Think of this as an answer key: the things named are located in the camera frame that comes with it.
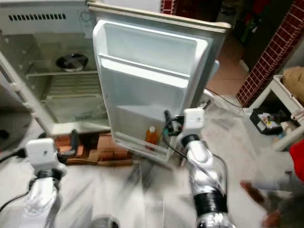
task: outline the red tile wall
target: red tile wall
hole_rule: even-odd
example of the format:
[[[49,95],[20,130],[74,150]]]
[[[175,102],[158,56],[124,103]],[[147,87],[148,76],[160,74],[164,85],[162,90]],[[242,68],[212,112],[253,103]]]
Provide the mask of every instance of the red tile wall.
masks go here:
[[[176,0],[161,0],[161,13],[174,14]]]
[[[294,0],[262,56],[243,83],[237,99],[249,107],[304,34],[304,0]]]

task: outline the refrigerator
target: refrigerator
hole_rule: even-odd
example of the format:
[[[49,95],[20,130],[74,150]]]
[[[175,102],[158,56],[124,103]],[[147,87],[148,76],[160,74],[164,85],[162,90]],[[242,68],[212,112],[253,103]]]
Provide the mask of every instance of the refrigerator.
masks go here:
[[[164,111],[198,106],[229,28],[99,1],[0,0],[0,70],[49,136],[111,130],[166,162]]]

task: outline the bottle cap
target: bottle cap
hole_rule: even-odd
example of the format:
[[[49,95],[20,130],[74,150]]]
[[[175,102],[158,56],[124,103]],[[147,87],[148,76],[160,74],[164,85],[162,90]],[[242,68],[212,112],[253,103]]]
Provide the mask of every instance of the bottle cap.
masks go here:
[[[151,126],[151,127],[149,128],[149,131],[150,131],[151,133],[155,132],[155,127],[154,127],[154,126]]]

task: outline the floor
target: floor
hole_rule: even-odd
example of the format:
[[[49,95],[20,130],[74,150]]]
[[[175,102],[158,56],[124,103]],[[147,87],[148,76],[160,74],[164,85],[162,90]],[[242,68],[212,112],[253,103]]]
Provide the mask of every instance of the floor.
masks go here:
[[[207,88],[220,95],[236,95],[248,73],[239,65],[244,47],[228,35],[218,56],[219,70],[210,79]]]
[[[252,180],[255,176],[282,175],[285,168],[292,166],[289,153],[273,151],[272,136],[260,134],[242,109],[229,105],[218,96],[205,117],[203,139],[228,165],[228,210],[234,224],[237,228],[261,227],[267,211],[243,191],[239,182]],[[0,121],[0,128],[8,123],[8,120]],[[27,126],[26,137],[19,146],[41,133],[34,120]],[[1,188],[0,205],[23,193],[30,177],[32,168],[26,160],[12,158],[0,164],[0,180],[6,186]],[[106,214],[116,217],[121,228],[195,227],[188,173],[183,167],[151,165],[143,161],[126,168],[69,166],[61,181],[61,193],[63,204],[57,215],[57,227],[88,228],[91,219]],[[17,227],[8,224],[17,222],[14,215],[22,205],[20,200],[0,214],[2,227]],[[303,223],[294,225],[290,221],[280,226],[302,227]]]

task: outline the open refrigerator door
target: open refrigerator door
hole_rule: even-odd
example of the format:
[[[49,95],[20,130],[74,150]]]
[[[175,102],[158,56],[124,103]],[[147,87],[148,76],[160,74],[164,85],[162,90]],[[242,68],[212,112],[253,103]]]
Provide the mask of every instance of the open refrigerator door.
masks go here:
[[[89,2],[93,45],[104,104],[115,142],[159,162],[164,111],[197,107],[230,25]],[[156,145],[146,142],[155,127]]]

